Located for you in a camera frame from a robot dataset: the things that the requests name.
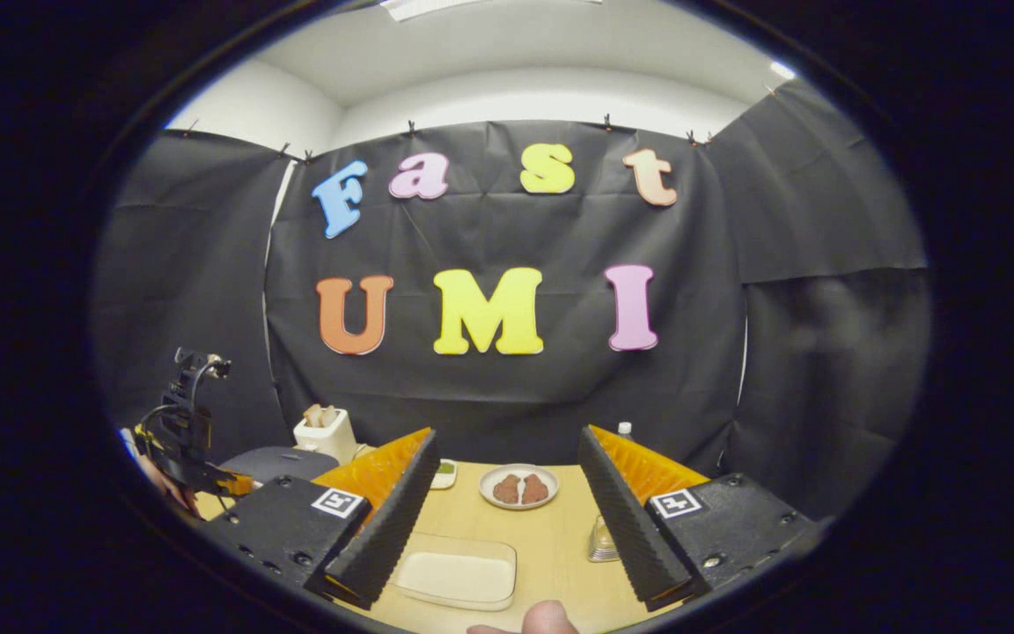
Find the brown food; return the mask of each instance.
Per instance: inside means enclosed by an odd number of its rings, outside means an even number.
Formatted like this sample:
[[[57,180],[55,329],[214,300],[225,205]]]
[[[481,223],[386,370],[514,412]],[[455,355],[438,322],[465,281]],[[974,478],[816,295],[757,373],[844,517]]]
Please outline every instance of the brown food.
[[[518,504],[518,476],[511,474],[505,477],[503,482],[497,484],[491,491],[491,495],[504,504]]]
[[[547,489],[547,485],[542,484],[536,475],[528,475],[528,477],[523,478],[523,482],[526,484],[523,489],[523,504],[540,502],[551,496],[551,490]]]

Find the pink letter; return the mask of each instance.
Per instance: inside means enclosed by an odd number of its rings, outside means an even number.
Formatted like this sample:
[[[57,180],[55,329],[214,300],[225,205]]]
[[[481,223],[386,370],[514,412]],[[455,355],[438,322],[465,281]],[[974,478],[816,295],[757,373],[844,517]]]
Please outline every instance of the pink letter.
[[[648,326],[648,280],[652,276],[652,269],[639,264],[604,270],[617,293],[617,333],[608,338],[608,348],[618,352],[656,348],[659,337]]]
[[[422,197],[433,200],[448,189],[444,182],[448,159],[437,153],[424,153],[407,157],[397,165],[402,171],[390,181],[390,194],[397,198]]]

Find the wooden table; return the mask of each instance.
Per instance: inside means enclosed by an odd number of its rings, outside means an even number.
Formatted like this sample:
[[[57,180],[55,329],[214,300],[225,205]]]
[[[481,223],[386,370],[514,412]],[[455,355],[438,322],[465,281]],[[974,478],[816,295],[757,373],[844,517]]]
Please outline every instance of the wooden table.
[[[449,489],[428,493],[414,531],[447,538],[488,539],[514,547],[518,554],[514,603],[504,611],[466,611],[407,597],[387,584],[369,611],[342,602],[375,621],[418,634],[463,634],[467,626],[494,625],[519,631],[523,614],[545,598],[559,598],[581,634],[598,634],[649,617],[637,602],[620,562],[589,561],[589,534],[599,510],[581,467],[546,467],[559,481],[559,493],[530,510],[500,509],[484,500],[479,481],[496,465],[458,463]],[[210,518],[221,503],[198,494],[198,509]],[[655,617],[669,609],[656,611]]]

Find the small dish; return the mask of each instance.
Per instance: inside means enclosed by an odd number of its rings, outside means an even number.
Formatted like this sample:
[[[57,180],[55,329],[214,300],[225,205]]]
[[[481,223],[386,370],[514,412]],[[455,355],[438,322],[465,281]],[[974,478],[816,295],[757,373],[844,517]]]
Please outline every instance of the small dish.
[[[440,466],[437,467],[437,473],[433,477],[430,489],[448,489],[456,484],[457,469],[459,467],[456,465],[456,461],[446,461],[446,459],[440,457]]]
[[[517,558],[500,542],[412,533],[390,585],[420,602],[504,611],[515,598]]]
[[[531,502],[530,504],[507,504],[506,502],[500,502],[495,497],[496,485],[504,481],[504,478],[514,475],[518,477],[518,498],[522,500],[523,498],[523,479],[528,477],[528,475],[534,474],[538,477],[538,481],[547,485],[547,490],[550,493],[544,500],[538,500],[537,502]],[[502,467],[496,467],[496,469],[491,470],[484,474],[484,477],[480,478],[480,494],[484,495],[484,500],[492,502],[500,509],[511,509],[511,510],[528,510],[535,509],[538,506],[550,502],[558,495],[558,478],[555,474],[548,472],[542,469],[542,467],[536,467],[534,465],[524,465],[520,463],[515,463],[512,465],[504,465]]]

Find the robotic arm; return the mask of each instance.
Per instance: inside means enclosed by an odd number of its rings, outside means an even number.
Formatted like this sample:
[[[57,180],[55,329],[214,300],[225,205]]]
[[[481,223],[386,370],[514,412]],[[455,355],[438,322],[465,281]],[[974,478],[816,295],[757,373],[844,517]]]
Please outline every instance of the robotic arm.
[[[162,403],[134,429],[136,445],[160,472],[194,491],[241,497],[252,492],[252,478],[206,462],[210,449],[210,411],[198,407],[198,385],[205,377],[225,378],[230,361],[179,348],[174,352],[177,378]]]

